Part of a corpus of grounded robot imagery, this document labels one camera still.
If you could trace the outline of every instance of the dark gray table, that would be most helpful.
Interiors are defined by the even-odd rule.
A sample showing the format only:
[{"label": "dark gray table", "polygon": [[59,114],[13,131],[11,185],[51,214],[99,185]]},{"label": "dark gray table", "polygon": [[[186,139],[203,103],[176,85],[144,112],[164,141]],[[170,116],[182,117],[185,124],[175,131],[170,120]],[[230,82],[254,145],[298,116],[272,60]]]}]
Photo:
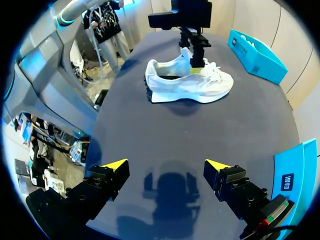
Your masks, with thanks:
[{"label": "dark gray table", "polygon": [[87,223],[130,240],[239,239],[246,226],[219,202],[203,177],[205,159],[240,165],[271,197],[274,154],[299,144],[282,89],[246,72],[227,38],[205,34],[205,57],[234,79],[217,102],[148,102],[150,59],[176,58],[180,33],[149,33],[134,49],[98,114],[86,168],[129,159],[130,178],[115,202]]}]

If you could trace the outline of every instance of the floor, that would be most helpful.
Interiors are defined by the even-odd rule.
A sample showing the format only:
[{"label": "floor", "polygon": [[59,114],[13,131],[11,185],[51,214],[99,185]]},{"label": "floor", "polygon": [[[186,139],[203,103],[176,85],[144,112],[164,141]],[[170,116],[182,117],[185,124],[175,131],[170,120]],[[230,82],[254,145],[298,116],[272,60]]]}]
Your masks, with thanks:
[{"label": "floor", "polygon": [[[124,64],[122,58],[118,58],[119,67]],[[93,79],[93,82],[98,81],[101,78],[101,70],[99,67],[94,67],[87,70],[88,75]],[[103,79],[98,84],[83,83],[83,87],[86,92],[95,102],[95,99],[99,96],[99,93],[103,89],[109,89],[111,84],[114,82],[116,77],[116,72],[112,71],[109,64],[103,66]],[[66,154],[63,154],[57,150],[52,152],[54,158],[54,168],[59,179],[64,182],[64,188],[74,188],[80,182],[82,182],[85,168],[81,165],[77,165],[72,162]]]}]

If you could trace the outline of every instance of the shoe tongue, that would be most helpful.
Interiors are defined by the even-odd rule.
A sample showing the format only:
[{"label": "shoe tongue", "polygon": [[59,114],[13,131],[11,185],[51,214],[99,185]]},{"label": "shoe tongue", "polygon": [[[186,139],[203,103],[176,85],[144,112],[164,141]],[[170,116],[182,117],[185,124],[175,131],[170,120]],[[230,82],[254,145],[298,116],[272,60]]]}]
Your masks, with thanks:
[{"label": "shoe tongue", "polygon": [[206,77],[212,73],[213,68],[215,68],[216,66],[217,66],[216,63],[213,61],[213,62],[205,65],[204,68],[201,69],[199,74]]},{"label": "shoe tongue", "polygon": [[190,63],[190,59],[192,58],[192,52],[187,48],[184,47],[181,49],[181,55],[188,63]]}]

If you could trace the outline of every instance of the shoe laces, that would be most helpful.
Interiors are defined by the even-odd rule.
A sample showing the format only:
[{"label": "shoe laces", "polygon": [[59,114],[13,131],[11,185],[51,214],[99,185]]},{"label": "shoe laces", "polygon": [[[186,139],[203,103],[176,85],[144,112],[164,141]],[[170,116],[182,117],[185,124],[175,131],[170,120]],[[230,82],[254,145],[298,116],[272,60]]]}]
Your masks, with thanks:
[{"label": "shoe laces", "polygon": [[215,62],[209,63],[208,59],[203,58],[204,60],[204,68],[202,69],[203,74],[207,77],[202,87],[206,87],[211,83],[222,83],[222,75],[220,66],[217,66]]}]

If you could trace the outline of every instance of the white wall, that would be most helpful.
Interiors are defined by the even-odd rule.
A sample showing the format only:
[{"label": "white wall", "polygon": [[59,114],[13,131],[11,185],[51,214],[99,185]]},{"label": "white wall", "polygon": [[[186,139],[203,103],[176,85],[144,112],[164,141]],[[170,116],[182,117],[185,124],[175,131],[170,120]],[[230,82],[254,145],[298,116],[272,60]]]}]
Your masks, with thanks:
[{"label": "white wall", "polygon": [[212,2],[210,28],[204,28],[204,33],[229,37],[234,23],[236,0],[209,0]]},{"label": "white wall", "polygon": [[320,154],[320,82],[311,94],[293,111],[300,142],[316,138]]},{"label": "white wall", "polygon": [[280,12],[280,5],[273,0],[237,0],[232,28],[271,46]]},{"label": "white wall", "polygon": [[313,49],[304,71],[302,72],[296,83],[289,90],[289,92],[286,94],[286,98],[288,99],[293,110],[299,107],[299,105],[313,91],[319,81],[320,58],[317,54],[316,49]]},{"label": "white wall", "polygon": [[280,84],[284,93],[287,94],[304,71],[313,45],[298,20],[283,7],[271,49],[288,69],[288,73]]}]

